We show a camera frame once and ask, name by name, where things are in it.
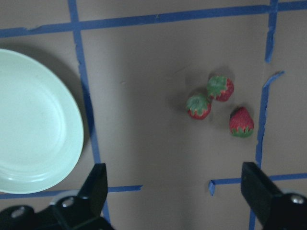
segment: metal screw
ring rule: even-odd
[[[25,208],[21,206],[19,209],[12,212],[11,217],[12,218],[20,217],[24,214],[24,211],[25,211]]]
[[[62,202],[62,206],[63,207],[69,207],[73,204],[73,202],[74,202],[73,197],[69,197]]]
[[[300,195],[292,195],[291,200],[295,204],[303,204],[305,202],[304,198]]]

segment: green calyx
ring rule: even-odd
[[[187,101],[187,110],[191,111],[192,115],[197,113],[201,116],[204,111],[208,110],[209,100],[204,94],[191,96]]]
[[[243,131],[243,129],[241,127],[238,128],[238,130],[236,130],[235,128],[232,129],[232,136],[234,137],[239,137],[239,138],[247,138],[250,135],[253,134],[253,129],[249,129],[249,127],[247,126],[245,128],[245,130]]]
[[[209,79],[207,84],[208,95],[216,98],[220,96],[222,91],[227,90],[227,77],[214,76]]]

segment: screw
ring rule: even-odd
[[[24,210],[25,210],[24,207],[21,206],[19,209],[12,212],[11,217],[17,218],[17,217],[22,216],[24,214]]]
[[[62,206],[63,207],[69,207],[73,204],[73,202],[74,202],[73,197],[69,197],[62,202]]]
[[[304,198],[300,195],[292,195],[291,200],[295,204],[303,204],[305,202]]]

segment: toy strawberry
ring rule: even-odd
[[[213,76],[207,84],[208,95],[217,101],[227,101],[234,92],[234,84],[224,76]]]
[[[245,107],[239,107],[231,113],[229,128],[235,137],[246,138],[252,135],[254,121]]]
[[[188,114],[195,119],[205,119],[211,111],[211,100],[202,93],[189,97],[187,101]]]

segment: plate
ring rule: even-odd
[[[45,66],[0,49],[0,191],[48,189],[75,167],[83,123],[72,94]]]

